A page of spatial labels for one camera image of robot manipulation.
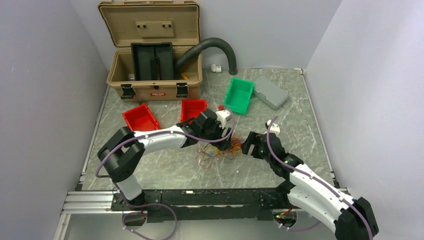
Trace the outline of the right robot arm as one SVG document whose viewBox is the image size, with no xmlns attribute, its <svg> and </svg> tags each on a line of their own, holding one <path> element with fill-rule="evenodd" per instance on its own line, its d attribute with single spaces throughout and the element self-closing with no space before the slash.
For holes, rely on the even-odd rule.
<svg viewBox="0 0 424 240">
<path fill-rule="evenodd" d="M 284 179 L 275 200 L 282 207 L 299 207 L 327 226 L 338 240 L 370 240 L 379 227 L 368 200 L 354 198 L 316 175 L 299 157 L 287 153 L 275 133 L 250 132 L 242 153 L 266 161 Z"/>
</svg>

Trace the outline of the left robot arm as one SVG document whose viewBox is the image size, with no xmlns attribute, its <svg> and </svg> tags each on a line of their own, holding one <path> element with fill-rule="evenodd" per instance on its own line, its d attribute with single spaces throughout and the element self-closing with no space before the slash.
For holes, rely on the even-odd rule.
<svg viewBox="0 0 424 240">
<path fill-rule="evenodd" d="M 137 210 L 144 203 L 145 193 L 134 171 L 144 155 L 186 148 L 198 142 L 226 150 L 231 146 L 233 128 L 225 126 L 233 117 L 233 112 L 227 107 L 218 111 L 207 108 L 197 117 L 164 129 L 132 131 L 127 126 L 122 127 L 97 152 L 100 166 L 95 175 L 102 178 L 100 170 L 105 169 L 107 177 L 124 195 L 124 204 L 131 210 Z"/>
</svg>

